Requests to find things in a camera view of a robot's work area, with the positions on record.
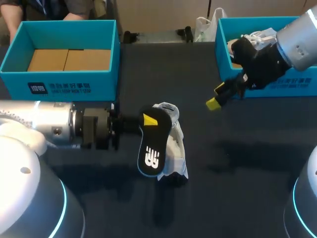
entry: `black shoe insole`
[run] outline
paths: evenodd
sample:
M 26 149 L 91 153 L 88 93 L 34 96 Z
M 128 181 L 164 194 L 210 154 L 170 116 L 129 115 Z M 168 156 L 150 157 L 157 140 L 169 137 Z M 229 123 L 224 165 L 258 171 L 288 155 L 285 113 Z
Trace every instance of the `black shoe insole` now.
M 145 107 L 140 111 L 142 142 L 138 157 L 138 168 L 143 175 L 156 177 L 162 173 L 171 128 L 171 118 L 164 110 Z

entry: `teal box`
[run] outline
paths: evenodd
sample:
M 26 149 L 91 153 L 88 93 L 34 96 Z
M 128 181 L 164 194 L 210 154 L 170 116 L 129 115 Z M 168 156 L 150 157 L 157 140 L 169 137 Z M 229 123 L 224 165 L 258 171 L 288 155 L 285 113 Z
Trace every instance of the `teal box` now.
M 27 72 L 35 49 L 111 50 L 109 70 Z M 114 20 L 24 21 L 0 75 L 13 100 L 115 101 L 119 61 Z
M 215 55 L 222 81 L 235 77 L 242 70 L 231 64 L 227 42 L 241 35 L 273 28 L 279 31 L 298 17 L 243 17 L 221 18 L 218 22 L 215 40 Z M 247 90 L 246 97 L 291 97 L 317 95 L 317 67 L 312 66 L 303 72 L 289 69 L 276 82 L 263 90 Z

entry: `table surface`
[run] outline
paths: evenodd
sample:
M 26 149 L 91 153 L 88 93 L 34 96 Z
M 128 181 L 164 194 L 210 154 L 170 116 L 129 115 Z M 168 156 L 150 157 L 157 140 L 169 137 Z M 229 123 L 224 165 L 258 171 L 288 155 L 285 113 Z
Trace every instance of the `table surface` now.
M 121 51 L 122 112 L 179 107 L 189 181 L 172 187 L 141 176 L 136 136 L 122 137 L 118 152 L 50 149 L 49 165 L 83 204 L 85 237 L 286 238 L 288 181 L 317 145 L 317 98 L 246 99 L 210 112 L 205 101 L 219 83 L 213 43 Z

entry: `white plastic bag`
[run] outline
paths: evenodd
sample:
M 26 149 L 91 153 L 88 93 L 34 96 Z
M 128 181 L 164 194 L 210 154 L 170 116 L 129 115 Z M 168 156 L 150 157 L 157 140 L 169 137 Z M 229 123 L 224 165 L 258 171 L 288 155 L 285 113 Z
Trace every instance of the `white plastic bag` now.
M 219 18 L 226 18 L 227 14 L 221 7 L 218 7 L 209 21 L 204 17 L 196 19 L 195 41 L 194 42 L 210 42 L 216 38 L 217 24 Z

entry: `person's hand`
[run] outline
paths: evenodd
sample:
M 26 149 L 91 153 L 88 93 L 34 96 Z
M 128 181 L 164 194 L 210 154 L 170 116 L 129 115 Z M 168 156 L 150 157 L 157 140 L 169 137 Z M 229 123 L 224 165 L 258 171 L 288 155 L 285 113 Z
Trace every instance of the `person's hand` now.
M 73 13 L 69 13 L 64 20 L 65 21 L 77 21 L 77 20 L 87 20 L 88 16 L 84 16 L 84 15 L 76 15 Z
M 10 32 L 10 44 L 14 39 L 16 31 L 22 21 L 23 11 L 20 6 L 3 4 L 1 14 Z

